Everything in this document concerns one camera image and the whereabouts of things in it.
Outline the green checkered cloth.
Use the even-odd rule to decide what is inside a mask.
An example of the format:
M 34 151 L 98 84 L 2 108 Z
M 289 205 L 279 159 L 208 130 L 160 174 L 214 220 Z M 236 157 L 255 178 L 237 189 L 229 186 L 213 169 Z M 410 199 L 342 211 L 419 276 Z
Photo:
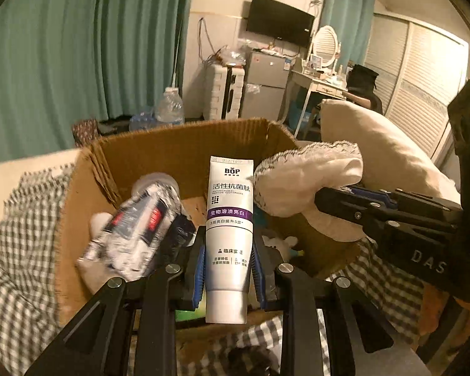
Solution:
M 23 375 L 60 330 L 55 290 L 56 232 L 74 165 L 24 172 L 0 220 L 0 361 Z M 338 273 L 352 281 L 401 334 L 417 339 L 423 284 L 385 263 L 364 238 L 360 254 Z

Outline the brown cardboard box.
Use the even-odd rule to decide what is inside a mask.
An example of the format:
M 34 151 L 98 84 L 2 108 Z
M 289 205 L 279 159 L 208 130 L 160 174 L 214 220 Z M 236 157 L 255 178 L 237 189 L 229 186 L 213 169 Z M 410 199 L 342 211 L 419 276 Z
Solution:
M 82 150 L 57 229 L 59 322 L 106 280 L 136 280 L 153 267 L 174 220 L 204 224 L 212 156 L 260 162 L 296 146 L 285 128 L 254 119 L 125 133 Z

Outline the white plastic bottle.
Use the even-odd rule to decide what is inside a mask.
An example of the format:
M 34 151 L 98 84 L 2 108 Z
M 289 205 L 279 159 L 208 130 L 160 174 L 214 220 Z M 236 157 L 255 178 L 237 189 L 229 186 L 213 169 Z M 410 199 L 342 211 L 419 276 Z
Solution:
M 153 172 L 141 176 L 132 186 L 133 200 L 175 199 L 180 197 L 179 185 L 174 178 L 163 172 Z

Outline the black chair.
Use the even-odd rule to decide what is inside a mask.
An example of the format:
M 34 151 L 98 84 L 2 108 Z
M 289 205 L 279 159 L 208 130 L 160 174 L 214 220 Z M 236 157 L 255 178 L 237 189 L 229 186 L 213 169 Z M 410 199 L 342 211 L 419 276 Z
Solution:
M 381 99 L 375 94 L 379 73 L 363 65 L 354 65 L 346 77 L 345 98 L 365 109 L 383 114 Z

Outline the white toothpaste tube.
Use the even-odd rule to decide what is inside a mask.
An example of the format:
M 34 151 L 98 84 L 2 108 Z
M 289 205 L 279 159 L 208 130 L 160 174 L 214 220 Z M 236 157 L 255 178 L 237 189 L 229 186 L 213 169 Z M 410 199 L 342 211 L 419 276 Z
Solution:
M 253 245 L 251 159 L 210 157 L 205 225 L 208 323 L 245 324 Z

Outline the cream pillow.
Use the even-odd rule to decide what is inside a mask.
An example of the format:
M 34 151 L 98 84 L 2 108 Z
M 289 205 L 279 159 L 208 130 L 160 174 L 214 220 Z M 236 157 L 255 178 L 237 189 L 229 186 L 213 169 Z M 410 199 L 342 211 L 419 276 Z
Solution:
M 399 127 L 372 110 L 348 101 L 326 99 L 321 104 L 321 134 L 325 142 L 357 144 L 363 157 L 363 184 L 369 189 L 406 192 L 461 203 L 454 181 Z

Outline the white lace cloth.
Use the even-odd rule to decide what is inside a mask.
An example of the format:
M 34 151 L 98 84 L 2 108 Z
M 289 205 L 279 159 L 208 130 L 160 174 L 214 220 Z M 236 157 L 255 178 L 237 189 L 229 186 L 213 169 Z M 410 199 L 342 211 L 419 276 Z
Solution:
M 336 242 L 356 242 L 364 237 L 361 226 L 320 212 L 315 194 L 357 184 L 362 177 L 357 144 L 315 142 L 264 159 L 254 170 L 254 202 L 274 217 L 302 214 L 317 232 Z

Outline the white suitcase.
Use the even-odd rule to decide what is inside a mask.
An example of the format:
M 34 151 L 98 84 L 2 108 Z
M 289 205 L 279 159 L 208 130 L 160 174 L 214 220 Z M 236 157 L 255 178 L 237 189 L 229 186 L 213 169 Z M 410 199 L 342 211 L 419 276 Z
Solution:
M 239 118 L 245 71 L 241 67 L 209 65 L 204 80 L 206 121 Z

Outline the green curtain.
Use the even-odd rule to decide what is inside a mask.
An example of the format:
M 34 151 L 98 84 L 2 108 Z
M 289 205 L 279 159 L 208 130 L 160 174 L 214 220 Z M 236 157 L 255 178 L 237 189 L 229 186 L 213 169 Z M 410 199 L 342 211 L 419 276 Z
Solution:
M 72 125 L 134 115 L 183 79 L 191 0 L 5 0 L 0 162 L 73 146 Z

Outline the grey mini fridge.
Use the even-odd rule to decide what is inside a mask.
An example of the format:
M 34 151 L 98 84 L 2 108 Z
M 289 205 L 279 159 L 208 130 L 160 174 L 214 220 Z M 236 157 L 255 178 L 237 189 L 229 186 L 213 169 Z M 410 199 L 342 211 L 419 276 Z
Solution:
M 244 78 L 241 118 L 279 119 L 290 67 L 290 58 L 251 52 Z

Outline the white louvered wardrobe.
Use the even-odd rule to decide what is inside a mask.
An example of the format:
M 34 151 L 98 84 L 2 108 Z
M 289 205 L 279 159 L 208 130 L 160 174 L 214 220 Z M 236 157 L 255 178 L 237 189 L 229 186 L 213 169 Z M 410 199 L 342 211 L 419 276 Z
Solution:
M 403 15 L 373 15 L 364 65 L 376 71 L 384 116 L 434 163 L 450 139 L 447 106 L 464 86 L 469 43 Z

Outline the silver crinkled foil bag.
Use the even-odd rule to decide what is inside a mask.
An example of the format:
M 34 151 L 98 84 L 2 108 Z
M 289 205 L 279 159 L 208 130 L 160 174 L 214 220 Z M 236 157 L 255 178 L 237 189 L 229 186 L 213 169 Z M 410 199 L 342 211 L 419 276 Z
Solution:
M 91 241 L 77 268 L 92 292 L 113 277 L 136 281 L 176 261 L 181 249 L 192 245 L 196 232 L 180 197 L 130 196 L 113 214 L 92 216 Z

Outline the clear water jug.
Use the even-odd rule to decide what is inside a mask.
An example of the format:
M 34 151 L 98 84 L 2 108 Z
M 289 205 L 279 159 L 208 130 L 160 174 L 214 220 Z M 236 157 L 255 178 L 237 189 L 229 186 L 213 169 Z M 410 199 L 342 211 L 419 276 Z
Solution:
M 185 112 L 178 87 L 166 87 L 163 98 L 154 106 L 154 117 L 160 125 L 185 123 Z

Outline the white dressing table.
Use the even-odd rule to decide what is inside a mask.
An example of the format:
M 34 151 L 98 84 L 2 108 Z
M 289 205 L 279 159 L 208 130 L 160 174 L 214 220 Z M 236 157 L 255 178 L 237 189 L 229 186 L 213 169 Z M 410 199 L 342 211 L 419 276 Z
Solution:
M 345 84 L 336 86 L 333 83 L 326 81 L 325 79 L 321 80 L 319 78 L 312 77 L 305 73 L 292 70 L 290 72 L 290 75 L 286 84 L 286 88 L 285 88 L 284 101 L 283 101 L 284 110 L 283 110 L 283 115 L 279 119 L 280 123 L 284 123 L 284 121 L 287 119 L 287 115 L 290 110 L 291 100 L 294 96 L 293 90 L 295 89 L 296 86 L 305 88 L 306 96 L 305 96 L 304 104 L 301 107 L 300 118 L 298 119 L 295 130 L 293 130 L 293 134 L 295 138 L 297 138 L 299 135 L 300 126 L 304 119 L 304 115 L 306 112 L 306 108 L 308 106 L 310 96 L 313 93 L 320 93 L 323 96 L 328 97 L 328 98 L 342 99 L 344 98 L 343 94 L 347 92 Z

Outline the white oval mirror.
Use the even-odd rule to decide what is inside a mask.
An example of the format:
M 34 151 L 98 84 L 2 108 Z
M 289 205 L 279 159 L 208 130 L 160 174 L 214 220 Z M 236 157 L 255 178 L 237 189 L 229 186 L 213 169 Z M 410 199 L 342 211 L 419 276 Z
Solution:
M 316 68 L 326 68 L 339 56 L 340 42 L 334 28 L 330 25 L 320 27 L 311 40 L 307 61 Z

